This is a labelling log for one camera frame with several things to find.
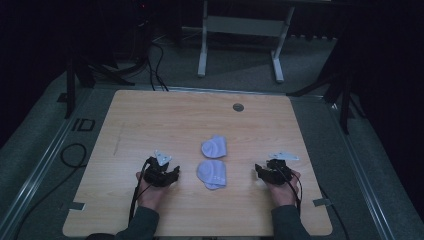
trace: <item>small circular object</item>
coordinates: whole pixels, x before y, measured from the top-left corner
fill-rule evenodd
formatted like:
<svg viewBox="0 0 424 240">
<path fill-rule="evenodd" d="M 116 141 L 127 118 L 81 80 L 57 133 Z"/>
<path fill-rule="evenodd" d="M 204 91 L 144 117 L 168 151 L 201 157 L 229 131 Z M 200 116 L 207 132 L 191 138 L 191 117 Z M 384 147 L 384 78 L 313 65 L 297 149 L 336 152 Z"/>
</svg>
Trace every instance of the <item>small circular object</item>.
<svg viewBox="0 0 424 240">
<path fill-rule="evenodd" d="M 243 106 L 243 104 L 241 104 L 241 103 L 235 103 L 235 104 L 233 105 L 233 109 L 234 109 L 234 111 L 236 111 L 236 112 L 242 112 L 242 111 L 244 110 L 244 106 Z"/>
</svg>

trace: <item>hand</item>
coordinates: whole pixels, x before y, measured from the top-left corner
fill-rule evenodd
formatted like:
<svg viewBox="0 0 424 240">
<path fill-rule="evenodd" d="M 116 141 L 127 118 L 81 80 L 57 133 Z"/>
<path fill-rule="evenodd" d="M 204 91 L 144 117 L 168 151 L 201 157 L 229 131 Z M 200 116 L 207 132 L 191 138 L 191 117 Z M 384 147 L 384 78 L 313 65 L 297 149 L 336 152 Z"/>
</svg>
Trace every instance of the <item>hand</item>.
<svg viewBox="0 0 424 240">
<path fill-rule="evenodd" d="M 296 196 L 297 196 L 297 193 L 299 192 L 299 188 L 297 187 L 297 182 L 299 181 L 298 178 L 300 178 L 300 173 L 293 170 L 292 170 L 292 173 L 296 176 L 293 176 L 290 183 L 293 186 L 294 190 L 296 191 L 296 195 L 294 195 L 293 190 L 290 188 L 290 186 L 287 183 L 284 183 L 283 185 L 274 185 L 274 184 L 265 182 L 269 188 L 269 191 L 271 192 L 272 200 L 274 201 L 277 207 L 296 204 Z"/>
<path fill-rule="evenodd" d="M 138 172 L 136 174 L 137 180 L 140 179 L 141 173 Z M 138 195 L 140 197 L 137 199 L 138 205 L 146 208 L 150 208 L 152 210 L 157 211 L 161 200 L 164 198 L 166 193 L 168 192 L 169 186 L 167 187 L 154 187 L 141 179 L 140 188 L 138 189 Z"/>
</svg>

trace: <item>light blue cloth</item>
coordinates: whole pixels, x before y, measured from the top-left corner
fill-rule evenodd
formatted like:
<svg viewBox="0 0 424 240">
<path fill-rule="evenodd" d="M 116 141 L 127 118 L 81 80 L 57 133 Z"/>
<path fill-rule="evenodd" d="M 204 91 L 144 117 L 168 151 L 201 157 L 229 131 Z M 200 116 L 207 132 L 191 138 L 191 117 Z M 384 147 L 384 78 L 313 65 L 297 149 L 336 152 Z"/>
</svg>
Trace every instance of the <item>light blue cloth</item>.
<svg viewBox="0 0 424 240">
<path fill-rule="evenodd" d="M 208 158 L 219 158 L 227 155 L 227 140 L 224 136 L 213 135 L 202 143 L 202 152 Z"/>
<path fill-rule="evenodd" d="M 227 185 L 227 170 L 220 160 L 204 160 L 197 167 L 197 177 L 211 190 Z"/>
</svg>

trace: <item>dark sleeve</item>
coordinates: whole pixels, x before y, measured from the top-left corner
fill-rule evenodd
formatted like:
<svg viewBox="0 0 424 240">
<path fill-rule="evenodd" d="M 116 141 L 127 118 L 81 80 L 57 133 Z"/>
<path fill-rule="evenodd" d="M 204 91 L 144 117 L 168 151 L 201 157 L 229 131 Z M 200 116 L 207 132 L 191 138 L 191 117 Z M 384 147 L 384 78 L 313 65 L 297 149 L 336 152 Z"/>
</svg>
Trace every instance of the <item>dark sleeve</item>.
<svg viewBox="0 0 424 240">
<path fill-rule="evenodd" d="M 299 213 L 293 205 L 281 206 L 271 211 L 274 226 L 274 239 L 304 240 L 311 236 L 303 227 Z"/>
<path fill-rule="evenodd" d="M 115 236 L 115 240 L 152 240 L 159 223 L 159 214 L 145 207 L 138 207 L 130 225 Z"/>
</svg>

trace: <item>hand-mounted device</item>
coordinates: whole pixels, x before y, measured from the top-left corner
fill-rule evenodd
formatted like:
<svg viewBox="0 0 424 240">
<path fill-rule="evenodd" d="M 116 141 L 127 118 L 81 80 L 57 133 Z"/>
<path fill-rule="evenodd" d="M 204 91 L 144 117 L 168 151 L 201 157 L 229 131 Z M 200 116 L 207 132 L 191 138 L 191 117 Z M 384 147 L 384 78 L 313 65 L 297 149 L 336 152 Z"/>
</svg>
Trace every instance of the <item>hand-mounted device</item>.
<svg viewBox="0 0 424 240">
<path fill-rule="evenodd" d="M 134 189 L 128 224 L 129 222 L 131 222 L 132 218 L 134 217 L 134 210 L 135 210 L 137 199 L 141 196 L 141 194 L 143 194 L 144 191 L 146 191 L 150 186 L 167 187 L 171 185 L 173 182 L 178 181 L 180 166 L 177 166 L 176 168 L 174 168 L 172 172 L 166 172 L 168 170 L 168 166 L 169 166 L 169 162 L 166 162 L 166 164 L 161 166 L 158 162 L 158 159 L 154 157 L 149 157 L 146 160 L 141 170 L 141 175 L 140 175 L 140 178 L 138 179 L 137 187 Z M 148 183 L 149 186 L 146 187 L 146 189 L 143 189 L 141 193 L 138 193 L 140 189 L 141 179 L 144 179 L 144 181 L 146 181 L 146 183 Z"/>
<path fill-rule="evenodd" d="M 290 182 L 293 178 L 292 171 L 286 165 L 286 161 L 272 159 L 267 161 L 268 169 L 263 169 L 258 164 L 255 164 L 255 170 L 258 177 L 267 183 L 274 185 L 283 185 L 285 182 Z"/>
<path fill-rule="evenodd" d="M 154 187 L 166 187 L 178 181 L 180 166 L 174 168 L 172 172 L 167 173 L 166 170 L 168 169 L 169 162 L 161 166 L 156 158 L 150 157 L 146 160 L 146 164 L 150 164 L 150 166 L 142 174 L 144 181 L 150 185 Z"/>
</svg>

